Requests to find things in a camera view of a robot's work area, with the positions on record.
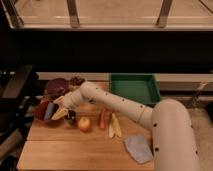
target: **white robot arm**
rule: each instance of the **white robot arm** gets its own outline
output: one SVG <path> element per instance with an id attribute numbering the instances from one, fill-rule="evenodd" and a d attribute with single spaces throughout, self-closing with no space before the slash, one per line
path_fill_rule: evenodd
<path id="1" fill-rule="evenodd" d="M 152 109 L 86 81 L 79 89 L 66 94 L 62 104 L 67 109 L 75 109 L 91 99 L 105 103 L 152 132 L 155 171 L 200 170 L 191 119 L 180 102 L 162 100 Z"/>

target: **apple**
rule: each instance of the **apple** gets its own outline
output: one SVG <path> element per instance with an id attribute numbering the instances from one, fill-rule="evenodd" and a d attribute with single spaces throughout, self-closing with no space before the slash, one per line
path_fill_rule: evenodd
<path id="1" fill-rule="evenodd" d="M 77 127 L 83 132 L 91 131 L 91 121 L 89 117 L 82 116 L 77 122 Z"/>

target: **carrot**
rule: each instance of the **carrot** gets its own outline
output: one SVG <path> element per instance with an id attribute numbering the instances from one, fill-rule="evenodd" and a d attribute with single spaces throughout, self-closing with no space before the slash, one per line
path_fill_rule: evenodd
<path id="1" fill-rule="evenodd" d="M 106 112 L 106 109 L 103 108 L 101 110 L 101 113 L 100 113 L 100 120 L 99 120 L 99 128 L 104 130 L 105 129 L 105 120 L 104 120 L 104 114 Z"/>

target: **gray towel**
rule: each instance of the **gray towel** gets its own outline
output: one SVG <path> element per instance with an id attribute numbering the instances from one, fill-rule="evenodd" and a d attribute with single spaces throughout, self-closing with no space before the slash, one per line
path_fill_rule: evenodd
<path id="1" fill-rule="evenodd" d="M 138 163 L 142 164 L 153 159 L 150 147 L 143 135 L 133 135 L 124 140 L 127 151 Z"/>

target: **green tray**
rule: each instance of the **green tray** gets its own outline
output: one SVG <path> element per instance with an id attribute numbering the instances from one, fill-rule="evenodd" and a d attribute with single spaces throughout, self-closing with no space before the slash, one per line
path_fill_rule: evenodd
<path id="1" fill-rule="evenodd" d="M 154 106 L 161 100 L 152 74 L 110 74 L 110 92 L 145 105 Z"/>

